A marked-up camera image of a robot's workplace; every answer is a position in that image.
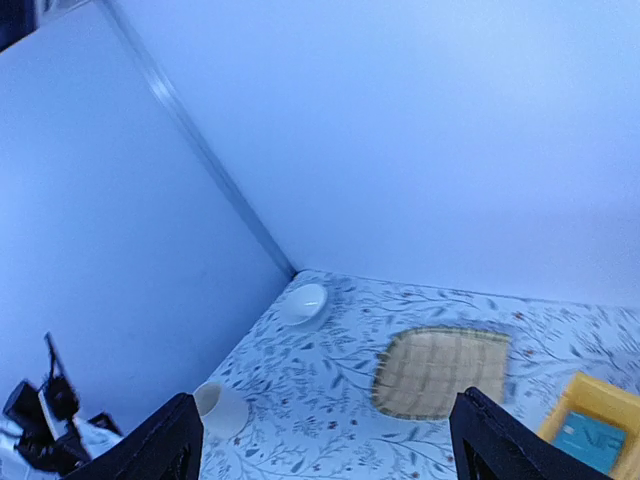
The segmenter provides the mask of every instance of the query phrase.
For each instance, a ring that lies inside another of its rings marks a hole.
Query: yellow box
[[[553,442],[570,411],[583,413],[627,432],[620,456],[608,475],[616,480],[640,477],[639,396],[579,372],[538,430],[538,436]]]

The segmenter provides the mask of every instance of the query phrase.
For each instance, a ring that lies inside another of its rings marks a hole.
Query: blue box
[[[626,437],[624,430],[587,415],[569,412],[553,446],[608,474],[616,464]]]

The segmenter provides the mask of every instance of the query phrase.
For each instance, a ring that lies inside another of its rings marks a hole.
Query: vine pattern
[[[282,302],[312,282],[329,289],[326,321],[316,331],[285,326]],[[639,319],[618,307],[302,272],[210,377],[238,390],[250,417],[229,441],[205,437],[201,478],[454,479],[448,422],[399,420],[371,404],[377,354],[395,334],[505,326],[512,340],[504,407],[535,430],[577,371],[640,393]]]

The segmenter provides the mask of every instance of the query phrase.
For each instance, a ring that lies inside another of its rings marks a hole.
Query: white backdrop
[[[298,268],[640,304],[637,1],[120,4]]]
[[[93,4],[0,55],[0,403],[48,371],[129,430],[217,367],[288,279]]]

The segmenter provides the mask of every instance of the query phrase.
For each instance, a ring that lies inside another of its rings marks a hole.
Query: metal edge strip
[[[202,135],[200,129],[180,100],[173,84],[151,56],[142,38],[127,20],[124,12],[122,12],[120,7],[115,5],[112,0],[95,1],[125,48],[131,52],[135,63],[149,85],[149,90],[151,90],[154,97],[186,137],[187,142],[198,155],[201,163],[215,181],[218,188],[220,188],[223,195],[276,266],[282,270],[288,278],[293,278],[296,274],[296,269],[271,236],[271,233],[269,233],[253,208],[251,208],[251,205],[236,183],[229,176],[220,159],[213,152],[209,142],[207,142],[204,135]]]

